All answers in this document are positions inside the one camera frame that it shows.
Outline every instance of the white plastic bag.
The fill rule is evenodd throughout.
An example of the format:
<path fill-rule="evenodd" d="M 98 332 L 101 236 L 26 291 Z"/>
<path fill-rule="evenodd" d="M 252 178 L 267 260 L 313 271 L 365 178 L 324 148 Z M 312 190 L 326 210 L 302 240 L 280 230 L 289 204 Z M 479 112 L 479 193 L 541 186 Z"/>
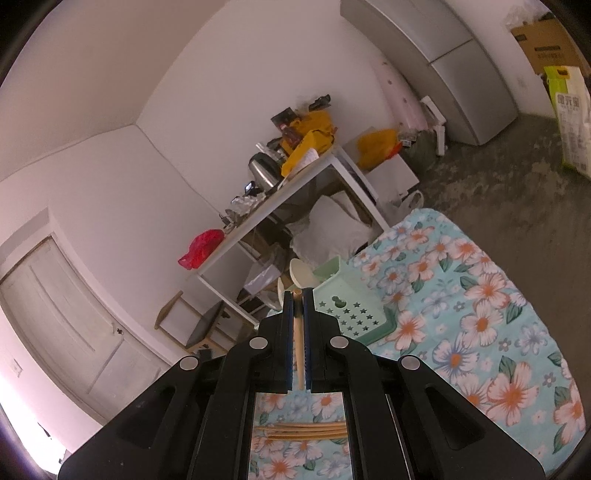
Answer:
<path fill-rule="evenodd" d="M 550 10 L 539 0 L 525 0 L 523 5 L 514 5 L 505 17 L 509 30 L 537 22 Z"/>

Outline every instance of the bed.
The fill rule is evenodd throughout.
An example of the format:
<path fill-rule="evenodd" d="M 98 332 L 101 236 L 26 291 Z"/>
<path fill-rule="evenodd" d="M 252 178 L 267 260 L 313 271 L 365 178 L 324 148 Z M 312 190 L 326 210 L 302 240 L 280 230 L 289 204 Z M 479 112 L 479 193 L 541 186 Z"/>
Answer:
<path fill-rule="evenodd" d="M 417 209 L 349 265 L 397 313 L 395 329 L 369 345 L 374 354 L 421 358 L 547 474 L 569 457 L 585 420 L 568 364 L 532 305 L 454 223 Z M 255 409 L 259 426 L 344 418 L 338 393 L 259 394 Z M 262 432 L 253 433 L 249 480 L 352 478 L 346 439 L 283 442 Z"/>

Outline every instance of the white wall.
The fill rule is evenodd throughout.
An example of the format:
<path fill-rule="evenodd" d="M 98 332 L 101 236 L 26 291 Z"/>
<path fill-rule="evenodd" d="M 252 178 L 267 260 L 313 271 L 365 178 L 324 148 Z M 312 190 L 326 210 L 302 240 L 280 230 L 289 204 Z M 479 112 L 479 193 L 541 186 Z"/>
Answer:
<path fill-rule="evenodd" d="M 339 14 L 339 0 L 230 0 L 194 36 L 138 125 L 220 212 L 250 180 L 269 120 L 300 96 L 330 93 L 347 141 L 391 115 L 368 65 L 379 51 Z"/>
<path fill-rule="evenodd" d="M 527 0 L 444 0 L 488 52 L 523 113 L 554 117 L 542 80 L 505 25 L 514 5 Z"/>
<path fill-rule="evenodd" d="M 0 254 L 8 258 L 0 264 L 55 232 L 89 287 L 136 337 L 171 364 L 183 356 L 154 322 L 186 287 L 189 273 L 177 259 L 195 235 L 221 222 L 137 127 L 98 135 L 8 177 L 0 183 L 0 218 Z M 235 290 L 251 263 L 240 251 L 225 261 L 218 280 Z M 13 359 L 23 368 L 19 378 Z M 3 313 L 0 374 L 68 450 L 98 428 L 35 364 Z"/>
<path fill-rule="evenodd" d="M 34 159 L 129 125 L 225 0 L 63 0 L 0 88 L 0 180 Z"/>

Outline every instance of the wooden stick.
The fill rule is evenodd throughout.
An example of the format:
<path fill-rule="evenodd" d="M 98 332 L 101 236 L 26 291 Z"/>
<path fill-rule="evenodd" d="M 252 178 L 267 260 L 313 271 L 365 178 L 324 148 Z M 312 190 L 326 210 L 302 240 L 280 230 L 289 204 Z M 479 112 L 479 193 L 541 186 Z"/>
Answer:
<path fill-rule="evenodd" d="M 301 293 L 294 294 L 295 299 L 301 301 Z M 304 320 L 301 316 L 294 316 L 294 341 L 295 341 L 295 367 L 297 368 L 297 386 L 299 390 L 305 390 L 306 382 L 304 374 L 306 362 L 304 360 Z"/>
<path fill-rule="evenodd" d="M 275 425 L 275 426 L 266 426 L 266 427 L 262 427 L 262 426 L 256 426 L 255 427 L 257 430 L 278 430 L 278 431 L 282 431 L 282 432 L 292 432 L 294 430 L 296 431 L 300 431 L 300 430 L 306 430 L 306 431 L 315 431 L 315 430 L 319 430 L 321 432 L 325 432 L 326 430 L 346 430 L 347 429 L 347 425 L 345 425 L 345 422 L 340 422 L 339 424 L 336 425 L 322 425 L 320 423 L 315 423 L 315 424 L 311 424 L 309 426 L 300 426 L 300 425 L 289 425 L 289 424 L 279 424 L 279 425 Z"/>
<path fill-rule="evenodd" d="M 302 422 L 302 423 L 276 423 L 274 426 L 269 425 L 269 427 L 310 427 L 310 426 L 315 426 L 315 425 L 322 425 L 323 427 L 334 427 L 334 426 L 341 426 L 341 425 L 347 425 L 347 422 L 345 422 L 344 420 L 341 421 L 326 421 L 326 422 L 318 422 L 318 423 L 312 423 L 310 421 L 308 422 Z"/>
<path fill-rule="evenodd" d="M 286 434 L 270 434 L 267 436 L 269 440 L 339 440 L 348 438 L 347 432 L 329 432 L 329 433 L 286 433 Z"/>

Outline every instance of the yellow plastic bag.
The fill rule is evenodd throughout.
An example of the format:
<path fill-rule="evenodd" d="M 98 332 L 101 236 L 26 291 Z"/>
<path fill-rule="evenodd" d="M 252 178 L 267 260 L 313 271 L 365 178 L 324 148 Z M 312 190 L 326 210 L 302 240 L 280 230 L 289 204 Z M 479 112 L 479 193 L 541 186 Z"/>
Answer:
<path fill-rule="evenodd" d="M 329 135 L 334 135 L 336 131 L 336 128 L 330 118 L 330 114 L 326 110 L 310 112 L 304 118 L 293 120 L 293 122 L 290 124 L 290 127 L 292 127 L 302 137 L 305 137 L 306 134 L 312 130 L 319 130 Z M 281 147 L 288 155 L 293 153 L 293 149 L 287 144 L 285 140 L 281 141 Z"/>
<path fill-rule="evenodd" d="M 379 130 L 360 137 L 357 140 L 357 148 L 361 154 L 358 167 L 362 170 L 372 170 L 392 157 L 398 144 L 398 134 L 392 129 Z"/>
<path fill-rule="evenodd" d="M 334 142 L 335 137 L 322 130 L 312 130 L 306 133 L 304 139 L 281 166 L 281 175 L 287 177 L 309 149 L 314 148 L 318 152 L 318 155 L 322 155 Z"/>

